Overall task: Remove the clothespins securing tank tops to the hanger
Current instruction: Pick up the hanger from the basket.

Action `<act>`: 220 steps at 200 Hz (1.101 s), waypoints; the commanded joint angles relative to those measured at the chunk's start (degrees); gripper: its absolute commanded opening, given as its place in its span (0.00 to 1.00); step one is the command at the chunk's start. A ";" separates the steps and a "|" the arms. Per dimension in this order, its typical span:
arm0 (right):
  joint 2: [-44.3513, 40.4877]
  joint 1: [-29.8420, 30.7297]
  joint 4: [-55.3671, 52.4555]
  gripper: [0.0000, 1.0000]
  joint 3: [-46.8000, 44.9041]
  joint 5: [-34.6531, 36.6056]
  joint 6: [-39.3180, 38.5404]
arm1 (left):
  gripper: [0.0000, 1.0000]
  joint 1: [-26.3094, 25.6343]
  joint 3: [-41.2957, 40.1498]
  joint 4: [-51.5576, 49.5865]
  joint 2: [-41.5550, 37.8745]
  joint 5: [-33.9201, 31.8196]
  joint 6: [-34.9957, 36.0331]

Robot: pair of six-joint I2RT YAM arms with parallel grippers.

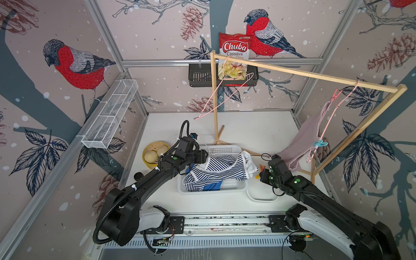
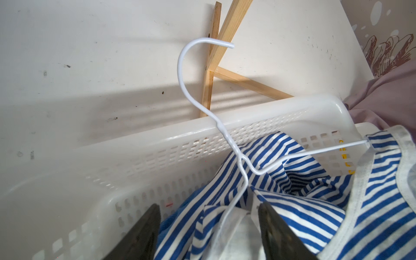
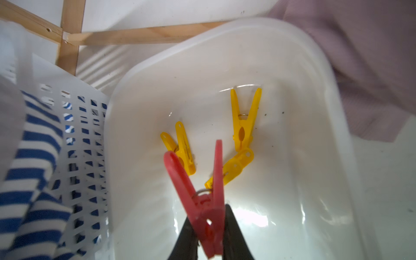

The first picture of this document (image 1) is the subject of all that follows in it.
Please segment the striped tank top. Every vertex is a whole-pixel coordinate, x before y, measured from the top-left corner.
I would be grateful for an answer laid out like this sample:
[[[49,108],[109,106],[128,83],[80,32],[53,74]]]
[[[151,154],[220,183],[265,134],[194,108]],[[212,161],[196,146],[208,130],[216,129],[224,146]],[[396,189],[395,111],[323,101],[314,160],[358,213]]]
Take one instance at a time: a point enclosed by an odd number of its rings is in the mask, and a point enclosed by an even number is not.
[[[188,192],[202,192],[219,188],[226,180],[245,181],[254,176],[258,167],[251,155],[216,153],[203,164],[193,164],[182,180]]]

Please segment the white hanger with striped top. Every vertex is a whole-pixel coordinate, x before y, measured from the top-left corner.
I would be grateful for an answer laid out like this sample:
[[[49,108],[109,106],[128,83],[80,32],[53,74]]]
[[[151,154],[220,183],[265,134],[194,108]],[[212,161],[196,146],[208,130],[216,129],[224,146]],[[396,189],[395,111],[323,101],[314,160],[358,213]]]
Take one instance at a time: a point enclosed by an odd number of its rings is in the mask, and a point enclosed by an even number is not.
[[[190,182],[215,182],[225,179],[246,180],[259,170],[247,151],[242,151],[237,158],[230,155],[209,156],[206,163],[195,165],[187,177]]]

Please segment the pink tank top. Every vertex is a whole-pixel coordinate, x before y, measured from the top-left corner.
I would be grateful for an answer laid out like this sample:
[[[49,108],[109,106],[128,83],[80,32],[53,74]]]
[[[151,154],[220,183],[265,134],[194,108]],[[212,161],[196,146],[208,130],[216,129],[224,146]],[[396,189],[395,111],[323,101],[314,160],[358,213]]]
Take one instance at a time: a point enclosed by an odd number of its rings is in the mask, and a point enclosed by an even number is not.
[[[332,102],[328,101],[319,114],[307,119],[289,146],[278,154],[290,171],[298,171],[300,169],[299,161],[311,149],[315,148],[314,144],[320,140],[318,136],[319,126],[331,104]]]

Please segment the teal clothespin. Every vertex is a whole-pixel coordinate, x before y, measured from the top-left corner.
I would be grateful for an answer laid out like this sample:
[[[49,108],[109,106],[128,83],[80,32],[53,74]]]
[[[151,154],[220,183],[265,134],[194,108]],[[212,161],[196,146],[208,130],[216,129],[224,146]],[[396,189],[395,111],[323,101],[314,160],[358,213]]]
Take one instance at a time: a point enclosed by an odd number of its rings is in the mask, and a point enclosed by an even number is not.
[[[319,140],[319,141],[317,141],[313,144],[313,146],[316,146],[316,147],[325,147],[327,145],[328,145],[328,143],[326,141],[323,141],[323,140]]]

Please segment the blue tank top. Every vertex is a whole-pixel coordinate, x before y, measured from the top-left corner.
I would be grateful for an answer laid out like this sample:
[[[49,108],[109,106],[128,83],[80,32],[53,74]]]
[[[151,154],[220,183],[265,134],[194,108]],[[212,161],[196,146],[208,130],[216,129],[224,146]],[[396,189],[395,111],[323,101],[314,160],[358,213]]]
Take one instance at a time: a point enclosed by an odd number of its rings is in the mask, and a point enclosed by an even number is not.
[[[208,184],[204,186],[203,191],[219,191],[221,189],[222,182]]]

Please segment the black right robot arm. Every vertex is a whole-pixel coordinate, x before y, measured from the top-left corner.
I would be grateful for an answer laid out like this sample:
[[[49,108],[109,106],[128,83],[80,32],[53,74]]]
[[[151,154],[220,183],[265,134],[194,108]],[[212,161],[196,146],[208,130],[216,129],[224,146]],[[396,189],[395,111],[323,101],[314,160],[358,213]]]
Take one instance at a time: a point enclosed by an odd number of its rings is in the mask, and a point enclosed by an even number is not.
[[[271,225],[274,230],[285,227],[292,234],[310,232],[351,260],[401,258],[387,225],[358,216],[325,195],[305,177],[294,176],[278,155],[270,157],[268,167],[260,173],[260,181],[297,200],[297,204],[286,211],[283,220]]]

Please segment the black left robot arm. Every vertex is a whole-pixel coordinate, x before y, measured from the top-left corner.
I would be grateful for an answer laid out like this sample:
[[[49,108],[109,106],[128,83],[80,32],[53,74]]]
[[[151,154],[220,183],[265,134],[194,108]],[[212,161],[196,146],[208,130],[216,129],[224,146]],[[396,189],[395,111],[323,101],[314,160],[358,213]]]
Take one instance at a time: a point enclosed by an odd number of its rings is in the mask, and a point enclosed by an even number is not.
[[[203,164],[208,153],[199,148],[197,134],[189,131],[190,123],[182,123],[177,142],[157,160],[157,166],[147,175],[120,190],[112,189],[105,198],[93,232],[95,244],[114,241],[126,245],[136,233],[168,225],[169,212],[154,206],[149,211],[142,205],[163,184],[176,177],[191,164]]]

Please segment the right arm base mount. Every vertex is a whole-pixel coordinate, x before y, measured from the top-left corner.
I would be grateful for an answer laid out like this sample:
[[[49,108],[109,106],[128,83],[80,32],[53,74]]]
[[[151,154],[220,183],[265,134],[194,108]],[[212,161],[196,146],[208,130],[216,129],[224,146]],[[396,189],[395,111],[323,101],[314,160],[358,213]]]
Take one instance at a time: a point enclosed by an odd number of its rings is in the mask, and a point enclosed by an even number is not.
[[[272,233],[299,233],[310,235],[309,231],[301,228],[298,218],[286,216],[284,214],[273,214],[268,216],[267,227],[271,228]]]

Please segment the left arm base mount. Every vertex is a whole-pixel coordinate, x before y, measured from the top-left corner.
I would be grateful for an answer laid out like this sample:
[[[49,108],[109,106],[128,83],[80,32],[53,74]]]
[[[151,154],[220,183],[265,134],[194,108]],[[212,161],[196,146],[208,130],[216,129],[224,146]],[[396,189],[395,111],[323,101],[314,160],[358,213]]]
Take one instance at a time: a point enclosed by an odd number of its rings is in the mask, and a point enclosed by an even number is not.
[[[172,235],[172,234],[183,234],[185,227],[185,217],[184,216],[173,216],[170,217],[169,224],[166,230],[161,230],[161,227],[156,229],[146,230],[147,235]]]

